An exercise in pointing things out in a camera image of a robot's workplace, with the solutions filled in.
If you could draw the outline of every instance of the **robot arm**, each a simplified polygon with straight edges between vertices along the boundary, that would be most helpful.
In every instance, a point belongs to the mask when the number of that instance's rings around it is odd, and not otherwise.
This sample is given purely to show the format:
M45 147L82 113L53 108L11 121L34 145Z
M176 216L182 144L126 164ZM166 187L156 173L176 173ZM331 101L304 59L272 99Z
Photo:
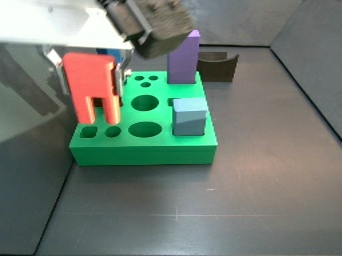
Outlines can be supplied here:
M145 58L177 48L193 30L178 0L97 0L124 41L130 41Z
M178 0L0 0L0 42L134 48L152 58L192 29Z

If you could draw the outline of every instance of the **green shape sorter block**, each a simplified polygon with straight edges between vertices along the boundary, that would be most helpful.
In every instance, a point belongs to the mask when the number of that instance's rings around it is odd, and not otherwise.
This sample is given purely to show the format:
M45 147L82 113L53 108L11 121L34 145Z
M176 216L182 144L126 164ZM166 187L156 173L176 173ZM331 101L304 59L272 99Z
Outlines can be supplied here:
M78 124L69 143L80 166L211 164L216 136L211 115L202 136L172 135L172 99L205 97L196 84L168 85L166 72L133 72L124 86L121 122L105 123L96 108L92 125Z

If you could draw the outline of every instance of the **gray cube block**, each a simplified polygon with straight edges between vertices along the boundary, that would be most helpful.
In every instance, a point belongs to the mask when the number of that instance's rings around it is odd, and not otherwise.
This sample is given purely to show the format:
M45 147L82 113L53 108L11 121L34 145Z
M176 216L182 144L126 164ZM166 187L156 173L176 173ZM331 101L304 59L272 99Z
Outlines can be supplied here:
M173 99L173 135L202 136L206 112L208 106L205 98Z

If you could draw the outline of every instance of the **circular hole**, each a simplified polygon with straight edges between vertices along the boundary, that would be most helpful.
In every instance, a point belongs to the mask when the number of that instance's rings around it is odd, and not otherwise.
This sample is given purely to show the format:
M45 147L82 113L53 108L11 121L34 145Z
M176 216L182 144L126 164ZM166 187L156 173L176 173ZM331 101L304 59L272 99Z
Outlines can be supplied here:
M96 126L84 127L80 132L80 137L84 139L90 139L96 136L96 133L97 133Z
M161 132L161 126L153 122L140 122L130 125L128 131L134 137L149 138Z
M141 83L141 87L149 87L149 86L150 86L150 83L148 82Z
M152 95L140 95L132 100L132 107L138 111L149 111L157 107L158 100Z
M154 81L154 80L157 80L157 76L149 76L148 79L149 79L150 81Z
M109 138L114 138L120 135L121 129L117 126L112 126L105 130L105 136Z
M144 80L144 77L142 77L142 76L136 76L136 77L134 77L134 80L136 80L136 81L141 81L141 80Z

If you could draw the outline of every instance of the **hole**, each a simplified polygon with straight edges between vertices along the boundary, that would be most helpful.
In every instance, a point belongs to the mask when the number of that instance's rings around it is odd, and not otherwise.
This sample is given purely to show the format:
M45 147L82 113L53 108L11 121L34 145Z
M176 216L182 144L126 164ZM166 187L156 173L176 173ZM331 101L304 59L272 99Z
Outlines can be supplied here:
M96 126L84 127L80 132L80 137L84 139L90 139L96 136L96 133L97 133Z
M136 77L134 77L134 80L136 80L136 81L141 81L141 80L144 80L144 77L142 77L142 76L136 76Z
M150 83L148 82L141 83L141 87L149 87L149 86L150 86Z
M109 138L114 138L120 135L121 129L117 126L112 126L105 130L105 136Z
M168 105L169 107L173 106L173 100L174 100L174 99L178 99L178 98L168 98L168 99L166 99L166 105Z
M158 100L152 95L140 95L132 100L132 107L138 111L149 111L157 107Z
M148 79L149 79L150 81L154 81L154 80L157 80L157 76L149 76Z
M93 107L98 107L98 108L102 107L101 98L93 98L92 102L93 102Z
M149 138L161 132L161 126L153 122L140 122L130 125L128 131L134 137Z

